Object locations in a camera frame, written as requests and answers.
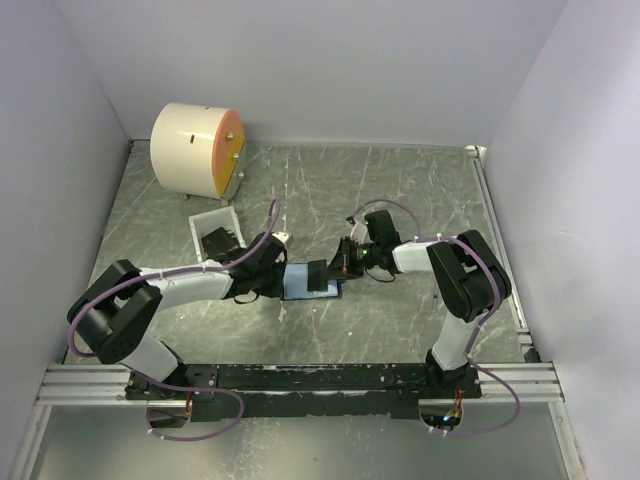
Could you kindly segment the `blue leather card holder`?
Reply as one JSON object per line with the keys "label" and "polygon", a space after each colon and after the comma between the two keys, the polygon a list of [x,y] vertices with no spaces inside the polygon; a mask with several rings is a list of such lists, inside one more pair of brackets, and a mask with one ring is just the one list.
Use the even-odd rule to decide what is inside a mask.
{"label": "blue leather card holder", "polygon": [[284,301],[303,301],[342,297],[341,285],[338,281],[331,280],[325,291],[310,291],[307,289],[308,278],[309,271],[307,264],[288,264],[283,277],[283,293],[281,299]]}

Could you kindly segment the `white plastic card tray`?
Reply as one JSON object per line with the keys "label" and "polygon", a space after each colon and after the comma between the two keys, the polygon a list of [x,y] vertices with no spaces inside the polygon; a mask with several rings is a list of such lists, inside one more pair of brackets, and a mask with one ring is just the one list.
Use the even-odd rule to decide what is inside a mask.
{"label": "white plastic card tray", "polygon": [[192,215],[188,222],[198,262],[246,247],[238,216],[232,206]]}

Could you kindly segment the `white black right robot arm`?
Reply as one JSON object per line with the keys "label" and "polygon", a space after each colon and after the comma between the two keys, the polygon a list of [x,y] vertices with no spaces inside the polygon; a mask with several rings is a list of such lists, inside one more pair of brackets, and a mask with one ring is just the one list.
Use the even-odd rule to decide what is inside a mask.
{"label": "white black right robot arm", "polygon": [[363,223],[348,222],[351,234],[340,239],[332,260],[309,264],[307,289],[325,291],[332,281],[357,279],[374,267],[393,277],[433,274],[447,314],[426,356],[424,384],[431,395],[448,396],[470,367],[481,327],[512,293],[506,270],[475,229],[403,242],[387,210],[367,214]]}

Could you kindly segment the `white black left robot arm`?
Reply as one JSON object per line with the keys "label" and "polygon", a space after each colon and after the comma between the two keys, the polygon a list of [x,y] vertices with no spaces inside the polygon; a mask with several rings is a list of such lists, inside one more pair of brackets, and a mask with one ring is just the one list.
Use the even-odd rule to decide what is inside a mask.
{"label": "white black left robot arm", "polygon": [[83,355],[75,344],[79,336],[89,348],[88,357],[135,370],[150,378],[162,398],[176,398],[187,385],[187,367],[170,347],[147,333],[156,313],[205,300],[237,302],[249,293],[280,297],[290,239],[285,232],[265,232],[247,249],[169,270],[116,261],[68,311],[69,347]]}

